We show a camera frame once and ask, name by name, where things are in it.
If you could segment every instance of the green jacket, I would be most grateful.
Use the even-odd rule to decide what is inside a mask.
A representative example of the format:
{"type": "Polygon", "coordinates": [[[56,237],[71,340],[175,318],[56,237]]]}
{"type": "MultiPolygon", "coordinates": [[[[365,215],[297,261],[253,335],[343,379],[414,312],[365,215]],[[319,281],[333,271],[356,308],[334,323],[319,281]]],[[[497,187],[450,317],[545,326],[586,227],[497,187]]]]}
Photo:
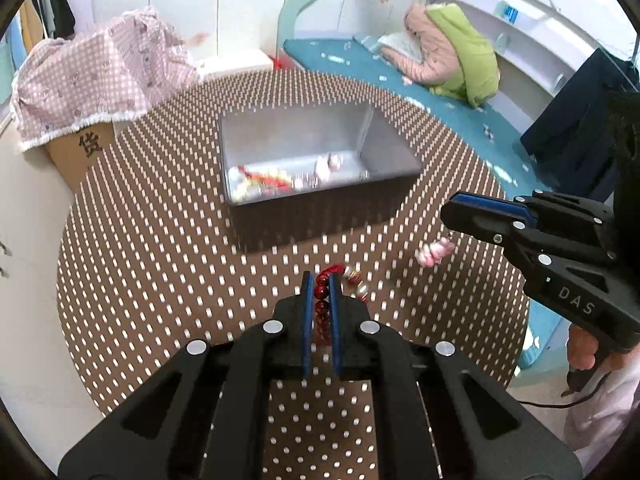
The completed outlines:
{"type": "Polygon", "coordinates": [[[496,94],[500,81],[492,44],[472,27],[456,4],[430,7],[427,12],[449,38],[462,67],[449,81],[432,87],[431,92],[468,101],[474,108],[481,105],[496,94]]]}

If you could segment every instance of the black cable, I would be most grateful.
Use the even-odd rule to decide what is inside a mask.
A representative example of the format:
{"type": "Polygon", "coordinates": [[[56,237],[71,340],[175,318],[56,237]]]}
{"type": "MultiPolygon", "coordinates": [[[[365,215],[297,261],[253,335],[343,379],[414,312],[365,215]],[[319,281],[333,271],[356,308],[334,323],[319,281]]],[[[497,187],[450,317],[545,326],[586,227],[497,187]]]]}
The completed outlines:
{"type": "Polygon", "coordinates": [[[570,402],[569,404],[538,404],[537,402],[529,402],[527,400],[519,400],[518,402],[520,404],[523,404],[525,406],[535,406],[536,408],[553,408],[555,410],[565,410],[567,408],[572,408],[574,406],[577,406],[578,404],[582,404],[583,402],[587,402],[587,400],[591,399],[595,394],[598,393],[598,390],[600,389],[600,387],[604,384],[604,381],[607,380],[607,377],[609,377],[610,373],[605,374],[601,379],[600,382],[598,382],[598,384],[596,385],[595,389],[587,396],[584,396],[581,399],[578,399],[574,402],[570,402]]]}

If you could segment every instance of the hand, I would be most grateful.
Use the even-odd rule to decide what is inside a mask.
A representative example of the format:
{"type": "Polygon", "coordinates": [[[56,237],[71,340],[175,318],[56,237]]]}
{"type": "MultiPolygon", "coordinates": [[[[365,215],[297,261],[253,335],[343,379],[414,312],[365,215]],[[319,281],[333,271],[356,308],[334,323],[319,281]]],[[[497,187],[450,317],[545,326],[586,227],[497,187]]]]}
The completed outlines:
{"type": "MultiPolygon", "coordinates": [[[[566,357],[569,364],[578,370],[590,370],[596,362],[595,353],[598,351],[598,340],[586,330],[572,324],[569,327],[569,341],[566,344],[566,357]]],[[[603,373],[621,370],[629,361],[640,353],[640,345],[627,354],[613,352],[607,357],[600,370],[603,373]]]]}

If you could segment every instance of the metal tray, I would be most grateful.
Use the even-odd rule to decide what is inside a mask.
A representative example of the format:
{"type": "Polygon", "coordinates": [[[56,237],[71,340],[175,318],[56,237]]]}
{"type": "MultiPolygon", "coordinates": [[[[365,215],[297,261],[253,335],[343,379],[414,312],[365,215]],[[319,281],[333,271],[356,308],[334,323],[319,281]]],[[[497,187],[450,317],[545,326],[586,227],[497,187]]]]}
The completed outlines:
{"type": "Polygon", "coordinates": [[[366,103],[236,111],[220,119],[220,146],[225,198],[245,250],[385,221],[422,171],[405,139],[366,103]],[[314,174],[316,161],[329,153],[342,165],[322,182],[314,174]],[[285,171],[304,186],[239,198],[239,166],[285,171]]]}

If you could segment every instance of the cardboard box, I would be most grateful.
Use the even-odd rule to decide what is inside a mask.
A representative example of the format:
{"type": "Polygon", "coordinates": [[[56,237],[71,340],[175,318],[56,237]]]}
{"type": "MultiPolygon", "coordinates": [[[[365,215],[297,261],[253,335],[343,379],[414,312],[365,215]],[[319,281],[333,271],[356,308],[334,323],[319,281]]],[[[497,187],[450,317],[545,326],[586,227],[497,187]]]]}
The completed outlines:
{"type": "Polygon", "coordinates": [[[62,178],[76,193],[84,174],[114,140],[113,124],[98,123],[74,134],[58,137],[48,142],[46,149],[62,178]]]}

